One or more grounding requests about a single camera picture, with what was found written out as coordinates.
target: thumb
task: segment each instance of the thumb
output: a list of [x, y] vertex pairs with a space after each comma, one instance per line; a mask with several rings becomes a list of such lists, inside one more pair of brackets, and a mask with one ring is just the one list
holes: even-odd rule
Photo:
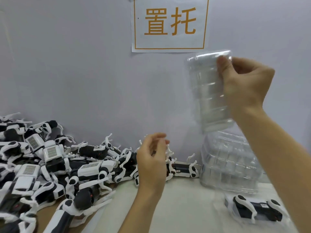
[[217, 58], [217, 68], [219, 74], [223, 77], [224, 80], [226, 80], [233, 74], [236, 74], [231, 61], [224, 56], [220, 56]]
[[165, 140], [164, 139], [160, 139], [158, 141], [158, 145], [157, 145], [157, 148], [156, 148], [156, 154], [155, 154], [155, 157], [159, 158], [159, 159], [166, 159], [166, 149], [167, 149], [167, 146], [166, 146], [166, 143], [165, 143]]

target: pile of robot dogs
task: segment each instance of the pile of robot dogs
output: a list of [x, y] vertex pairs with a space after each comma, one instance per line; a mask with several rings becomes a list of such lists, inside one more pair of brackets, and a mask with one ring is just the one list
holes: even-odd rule
[[[108, 183], [134, 179], [139, 185], [139, 148], [121, 151], [110, 143], [111, 134], [99, 146], [87, 142], [76, 145], [56, 121], [31, 125], [15, 119], [17, 114], [0, 116], [0, 219], [5, 223], [1, 233], [36, 232], [37, 211], [61, 197], [65, 199], [44, 233], [67, 232], [111, 202], [115, 191]], [[166, 180], [199, 176], [196, 161], [177, 164], [172, 155], [168, 147]]]

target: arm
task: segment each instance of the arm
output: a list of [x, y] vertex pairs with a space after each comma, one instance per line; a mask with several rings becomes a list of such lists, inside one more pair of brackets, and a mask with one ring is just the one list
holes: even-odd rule
[[149, 135], [137, 152], [139, 188], [118, 233], [148, 233], [153, 213], [161, 198], [166, 179], [164, 133]]
[[262, 109], [274, 70], [247, 59], [234, 58], [232, 63], [225, 58], [218, 60], [231, 114], [296, 227], [301, 233], [309, 232], [311, 157]]

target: clear plastic tray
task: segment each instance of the clear plastic tray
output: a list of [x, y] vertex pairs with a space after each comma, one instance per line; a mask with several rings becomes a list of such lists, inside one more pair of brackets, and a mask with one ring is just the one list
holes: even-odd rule
[[223, 95], [223, 82], [217, 72], [216, 60], [230, 50], [200, 54], [187, 59], [190, 86], [194, 97], [195, 119], [204, 132], [223, 130], [234, 125]]
[[263, 169], [245, 137], [208, 133], [201, 148], [203, 186], [256, 193]]

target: gray wall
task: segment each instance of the gray wall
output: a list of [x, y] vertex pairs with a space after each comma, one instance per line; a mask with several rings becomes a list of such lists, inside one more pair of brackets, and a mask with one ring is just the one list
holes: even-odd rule
[[[199, 152], [187, 54], [131, 52], [129, 0], [0, 0], [0, 111], [55, 119], [76, 137], [138, 146], [163, 131], [180, 161]], [[211, 0], [208, 50], [276, 69], [267, 113], [303, 145], [310, 140], [311, 0]]]

